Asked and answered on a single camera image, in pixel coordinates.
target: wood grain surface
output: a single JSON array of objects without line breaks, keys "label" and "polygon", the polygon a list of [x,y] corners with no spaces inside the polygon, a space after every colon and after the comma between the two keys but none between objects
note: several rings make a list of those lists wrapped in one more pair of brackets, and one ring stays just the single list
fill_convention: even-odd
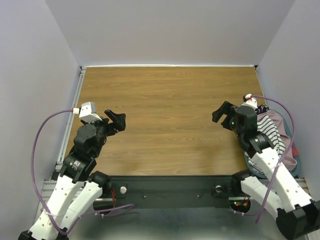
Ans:
[{"label": "wood grain surface", "polygon": [[[246,169],[233,132],[212,122],[224,101],[261,95],[253,67],[91,67],[78,106],[126,114],[95,170],[108,175],[226,175]],[[67,152],[81,126],[74,118]]]}]

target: purple cable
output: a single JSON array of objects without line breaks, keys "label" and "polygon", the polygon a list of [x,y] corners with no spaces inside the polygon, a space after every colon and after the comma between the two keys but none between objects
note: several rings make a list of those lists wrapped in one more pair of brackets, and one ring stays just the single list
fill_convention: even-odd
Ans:
[{"label": "purple cable", "polygon": [[[289,152],[289,150],[292,147],[292,144],[294,143],[294,139],[295,139],[295,122],[294,122],[294,119],[292,118],[289,110],[284,105],[282,105],[280,102],[278,102],[277,100],[274,100],[274,99],[271,99],[271,98],[268,98],[268,97],[265,97],[265,96],[258,96],[258,95],[252,95],[252,97],[260,98],[260,99],[266,99],[266,100],[275,102],[276,104],[279,104],[281,107],[283,107],[283,109],[288,113],[288,115],[290,117],[290,120],[291,120],[291,123],[292,123],[292,138],[291,138],[291,141],[289,143],[289,146],[286,148],[286,150],[284,151],[284,153],[282,154],[281,158],[278,161],[278,164],[280,164],[280,163],[282,163],[284,157],[287,156],[287,153]],[[274,169],[274,172],[273,172],[272,178],[270,180],[269,186],[268,186],[268,188],[266,190],[266,193],[265,193],[264,199],[262,201],[261,207],[260,207],[259,212],[257,213],[256,219],[255,219],[255,223],[256,224],[259,222],[259,219],[260,219],[260,217],[261,217],[261,215],[262,215],[262,213],[263,213],[263,211],[265,209],[265,205],[266,205],[269,193],[270,193],[270,191],[272,189],[272,186],[273,186],[273,184],[274,184],[274,182],[276,180],[276,174],[277,174],[278,168],[279,168],[279,166],[277,165],[275,167],[275,169]]]},{"label": "purple cable", "polygon": [[[36,145],[37,145],[37,141],[38,141],[38,138],[39,138],[39,135],[40,135],[40,132],[42,130],[42,128],[44,127],[44,125],[47,123],[47,121],[51,118],[53,118],[54,116],[56,115],[59,115],[59,114],[62,114],[62,113],[71,113],[73,110],[62,110],[62,111],[58,111],[50,116],[48,116],[44,121],[43,123],[41,124],[38,132],[36,133],[35,135],[35,139],[34,139],[34,142],[33,142],[33,147],[32,147],[32,153],[31,153],[31,176],[32,176],[32,185],[33,185],[33,189],[35,191],[35,194],[36,196],[38,197],[39,201],[41,202],[43,208],[45,209],[45,211],[47,213],[51,213],[46,202],[44,201],[44,199],[42,198],[38,188],[37,188],[37,185],[36,185],[36,177],[35,177],[35,151],[36,151]],[[121,214],[124,214],[126,212],[128,212],[129,210],[131,210],[135,205],[133,204],[127,204],[127,205],[123,205],[123,206],[119,206],[119,207],[115,207],[115,208],[111,208],[111,209],[106,209],[106,210],[99,210],[99,211],[92,211],[92,212],[89,212],[89,213],[84,213],[83,215],[81,216],[87,216],[89,214],[95,214],[95,213],[105,213],[105,212],[111,212],[111,211],[114,211],[114,210],[119,210],[119,209],[124,209],[124,208],[128,208],[126,209],[125,211],[123,212],[120,212],[120,213],[116,213],[116,214],[113,214],[113,215],[106,215],[106,217],[115,217],[115,216],[119,216]],[[61,234],[61,235],[68,235],[71,230],[74,228],[74,226],[76,225],[76,223],[78,222],[78,220],[80,219],[79,217],[73,222],[73,224],[71,225],[70,229],[67,231],[67,232],[64,232],[60,229],[60,227],[57,225],[56,221],[54,220],[54,218],[51,216],[51,215],[48,215],[49,219],[51,220],[52,222],[52,225],[54,226],[54,228]]]}]

